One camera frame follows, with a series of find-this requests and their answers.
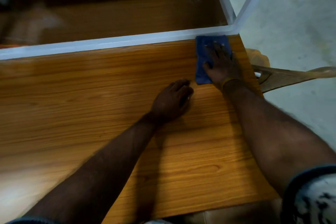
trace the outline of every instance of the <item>person's left hand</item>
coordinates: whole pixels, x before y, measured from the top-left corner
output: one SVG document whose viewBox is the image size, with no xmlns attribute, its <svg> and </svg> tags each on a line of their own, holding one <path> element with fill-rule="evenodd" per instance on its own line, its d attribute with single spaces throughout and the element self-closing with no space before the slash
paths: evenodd
<svg viewBox="0 0 336 224">
<path fill-rule="evenodd" d="M 180 79 L 172 82 L 154 100 L 151 113 L 159 122 L 164 123 L 181 116 L 189 107 L 194 90 L 189 86 L 190 81 Z"/>
</svg>

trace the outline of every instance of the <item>microfiber cloth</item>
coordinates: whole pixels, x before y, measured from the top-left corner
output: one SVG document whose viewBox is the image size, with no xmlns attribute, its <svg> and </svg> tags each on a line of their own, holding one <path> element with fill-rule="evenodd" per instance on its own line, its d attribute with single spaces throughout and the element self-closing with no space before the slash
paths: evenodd
<svg viewBox="0 0 336 224">
<path fill-rule="evenodd" d="M 197 84 L 207 84 L 212 83 L 210 77 L 203 69 L 203 64 L 209 62 L 213 66 L 212 59 L 208 56 L 205 46 L 208 46 L 210 49 L 214 49 L 213 43 L 217 42 L 219 45 L 224 45 L 226 51 L 230 54 L 232 58 L 232 50 L 229 44 L 229 39 L 226 35 L 221 36 L 197 36 L 196 37 L 196 54 L 197 54 L 197 64 L 196 64 L 196 77 L 195 81 Z"/>
</svg>

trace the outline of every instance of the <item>hand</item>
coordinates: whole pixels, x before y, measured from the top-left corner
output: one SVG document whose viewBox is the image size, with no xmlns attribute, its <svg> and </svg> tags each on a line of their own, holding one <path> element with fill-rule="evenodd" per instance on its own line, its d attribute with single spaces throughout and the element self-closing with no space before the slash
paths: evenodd
<svg viewBox="0 0 336 224">
<path fill-rule="evenodd" d="M 186 79 L 172 82 L 154 100 L 151 113 L 164 123 L 181 116 L 189 107 L 189 102 L 194 90 Z"/>
<path fill-rule="evenodd" d="M 208 62 L 203 64 L 203 68 L 211 78 L 214 86 L 216 86 L 220 91 L 223 91 L 223 86 L 226 82 L 228 82 L 228 79 L 241 79 L 241 76 L 234 53 L 232 61 L 229 53 L 223 45 L 219 46 L 219 44 L 214 43 L 214 46 L 215 50 L 208 48 L 208 55 L 214 62 L 213 68 L 210 67 Z"/>
</svg>

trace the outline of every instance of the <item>white metal frame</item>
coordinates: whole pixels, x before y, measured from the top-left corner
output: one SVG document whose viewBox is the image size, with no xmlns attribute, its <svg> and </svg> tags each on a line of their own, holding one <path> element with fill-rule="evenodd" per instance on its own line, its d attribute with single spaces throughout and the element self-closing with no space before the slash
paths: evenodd
<svg viewBox="0 0 336 224">
<path fill-rule="evenodd" d="M 220 0 L 223 12 L 228 22 L 227 26 L 1 49 L 0 60 L 187 40 L 194 39 L 198 35 L 238 34 L 242 25 L 256 6 L 257 2 L 258 0 L 246 0 L 242 9 L 239 11 L 239 14 L 236 16 L 230 0 Z"/>
</svg>

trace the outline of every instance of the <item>human arm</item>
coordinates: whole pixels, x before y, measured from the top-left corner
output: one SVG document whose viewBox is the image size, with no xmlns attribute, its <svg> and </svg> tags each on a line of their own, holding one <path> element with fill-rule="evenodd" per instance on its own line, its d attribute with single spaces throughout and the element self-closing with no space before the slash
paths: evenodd
<svg viewBox="0 0 336 224">
<path fill-rule="evenodd" d="M 205 71 L 217 87 L 231 79 L 219 89 L 231 100 L 258 166 L 281 196 L 295 175 L 336 163 L 336 154 L 319 136 L 245 85 L 224 48 L 216 45 L 209 55 L 214 67 L 205 64 Z"/>
<path fill-rule="evenodd" d="M 192 94 L 188 80 L 171 83 L 154 100 L 149 113 L 96 152 L 24 216 L 60 224 L 101 223 L 157 128 L 182 115 Z"/>
</svg>

